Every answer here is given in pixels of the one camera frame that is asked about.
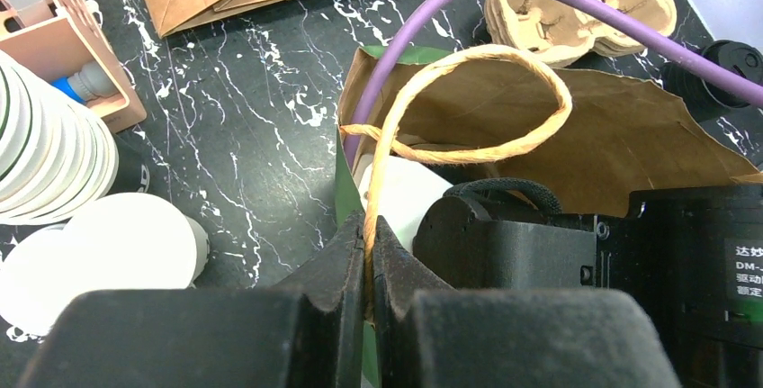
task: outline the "black cylindrical object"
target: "black cylindrical object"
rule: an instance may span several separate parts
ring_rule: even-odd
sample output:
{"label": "black cylindrical object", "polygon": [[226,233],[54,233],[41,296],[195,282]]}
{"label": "black cylindrical object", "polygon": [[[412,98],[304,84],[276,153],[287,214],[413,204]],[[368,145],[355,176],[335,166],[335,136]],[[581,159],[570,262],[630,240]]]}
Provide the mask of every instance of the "black cylindrical object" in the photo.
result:
{"label": "black cylindrical object", "polygon": [[[721,40],[700,52],[715,64],[759,85],[763,85],[763,56],[752,46]],[[709,121],[749,104],[717,86],[706,83],[674,63],[663,68],[665,90],[684,99],[697,122]]]}

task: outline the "folded kraft paper bag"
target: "folded kraft paper bag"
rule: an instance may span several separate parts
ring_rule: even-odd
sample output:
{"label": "folded kraft paper bag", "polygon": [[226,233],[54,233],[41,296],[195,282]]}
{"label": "folded kraft paper bag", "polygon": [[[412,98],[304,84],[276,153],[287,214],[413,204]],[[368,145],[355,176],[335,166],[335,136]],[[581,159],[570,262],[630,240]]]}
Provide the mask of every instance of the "folded kraft paper bag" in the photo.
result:
{"label": "folded kraft paper bag", "polygon": [[[350,123],[383,48],[358,50],[339,100],[339,124]],[[368,124],[381,127],[398,91],[449,52],[409,48],[377,98]],[[595,70],[558,69],[572,96],[569,119],[523,156],[466,166],[473,179],[509,176],[551,188],[567,213],[623,217],[636,190],[760,183],[744,157],[708,136],[683,101],[651,81]],[[502,59],[462,63],[421,91],[399,125],[397,140],[412,148],[475,149],[525,136],[559,107],[546,84]],[[373,153],[363,137],[353,165],[337,152],[337,216],[361,209],[352,180],[356,160]]]}

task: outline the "purple tube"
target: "purple tube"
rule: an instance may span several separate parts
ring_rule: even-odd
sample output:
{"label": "purple tube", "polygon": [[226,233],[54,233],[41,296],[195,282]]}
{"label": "purple tube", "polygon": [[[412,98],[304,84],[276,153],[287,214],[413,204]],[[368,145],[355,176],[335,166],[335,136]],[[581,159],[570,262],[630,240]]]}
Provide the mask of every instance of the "purple tube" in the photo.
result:
{"label": "purple tube", "polygon": [[[403,23],[390,46],[373,69],[368,85],[365,86],[360,101],[358,102],[351,123],[366,123],[368,115],[373,108],[373,102],[382,90],[384,82],[395,67],[400,55],[408,46],[414,35],[441,8],[453,0],[426,0],[413,14]],[[732,72],[716,66],[713,62],[684,48],[671,39],[654,31],[645,24],[633,19],[627,14],[622,14],[616,9],[602,3],[599,0],[557,0],[578,10],[590,14],[599,21],[615,27],[618,31],[630,36],[647,48],[658,52],[663,57],[676,62],[682,68],[693,73],[707,82],[728,91],[750,104],[763,106],[763,86],[754,84],[744,77],[737,76]],[[353,165],[355,152],[357,151],[359,136],[348,135],[345,138],[344,149],[347,155],[347,163]]]}

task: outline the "brown paper bag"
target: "brown paper bag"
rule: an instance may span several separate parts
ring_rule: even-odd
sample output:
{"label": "brown paper bag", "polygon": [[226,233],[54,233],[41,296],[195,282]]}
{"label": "brown paper bag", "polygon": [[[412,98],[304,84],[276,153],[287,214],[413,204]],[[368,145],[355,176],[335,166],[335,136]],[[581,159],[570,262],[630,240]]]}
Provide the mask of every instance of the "brown paper bag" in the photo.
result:
{"label": "brown paper bag", "polygon": [[[349,123],[375,64],[365,51],[355,53],[339,100],[340,125]],[[381,127],[398,91],[423,67],[398,64],[367,123]],[[632,191],[760,181],[746,158],[708,136],[680,98],[653,82],[594,70],[556,73],[574,104],[564,126],[529,154],[494,167],[471,167],[473,178],[531,179],[551,188],[565,212],[620,217],[627,213]],[[503,60],[473,60],[417,96],[400,122],[398,141],[444,149],[496,146],[526,135],[557,107],[552,92],[526,69]],[[373,152],[374,146],[363,138],[355,158]],[[338,211],[340,176],[347,174],[340,169],[346,167],[340,154]]]}

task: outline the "small bottle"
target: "small bottle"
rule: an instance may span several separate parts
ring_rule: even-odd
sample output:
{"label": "small bottle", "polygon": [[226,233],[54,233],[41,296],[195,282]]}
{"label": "small bottle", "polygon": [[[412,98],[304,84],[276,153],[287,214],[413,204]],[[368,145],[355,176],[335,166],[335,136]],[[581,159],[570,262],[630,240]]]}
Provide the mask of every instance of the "small bottle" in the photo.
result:
{"label": "small bottle", "polygon": [[117,94],[117,87],[95,61],[83,65],[73,76],[62,77],[51,85],[80,104]]}

